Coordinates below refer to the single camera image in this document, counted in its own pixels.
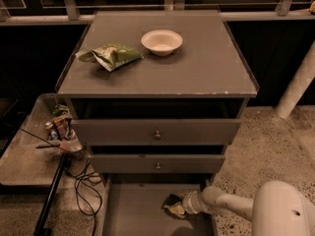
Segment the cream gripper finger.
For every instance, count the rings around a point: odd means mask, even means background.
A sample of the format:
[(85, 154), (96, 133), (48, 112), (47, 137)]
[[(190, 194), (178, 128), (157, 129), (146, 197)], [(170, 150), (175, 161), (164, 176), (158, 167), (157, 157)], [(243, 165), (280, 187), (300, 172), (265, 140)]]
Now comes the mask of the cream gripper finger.
[(183, 205), (170, 206), (168, 211), (180, 219), (184, 219), (186, 217), (186, 211)]

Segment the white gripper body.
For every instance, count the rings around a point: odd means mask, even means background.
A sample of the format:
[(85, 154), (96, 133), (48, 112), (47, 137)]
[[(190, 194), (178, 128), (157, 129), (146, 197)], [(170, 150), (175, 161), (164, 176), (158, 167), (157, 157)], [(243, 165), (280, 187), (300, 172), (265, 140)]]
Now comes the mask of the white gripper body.
[(203, 211), (199, 196), (198, 191), (192, 191), (185, 195), (182, 204), (189, 214), (197, 214)]

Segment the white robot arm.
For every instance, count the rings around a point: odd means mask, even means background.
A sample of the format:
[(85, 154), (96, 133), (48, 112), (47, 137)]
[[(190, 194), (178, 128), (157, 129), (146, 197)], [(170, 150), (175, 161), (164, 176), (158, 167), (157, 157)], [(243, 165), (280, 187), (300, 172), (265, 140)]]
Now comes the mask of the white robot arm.
[(186, 214), (223, 214), (229, 210), (252, 224), (252, 236), (315, 236), (315, 206), (282, 181), (264, 183), (253, 199), (225, 193), (215, 186), (181, 195), (170, 194), (163, 208)]

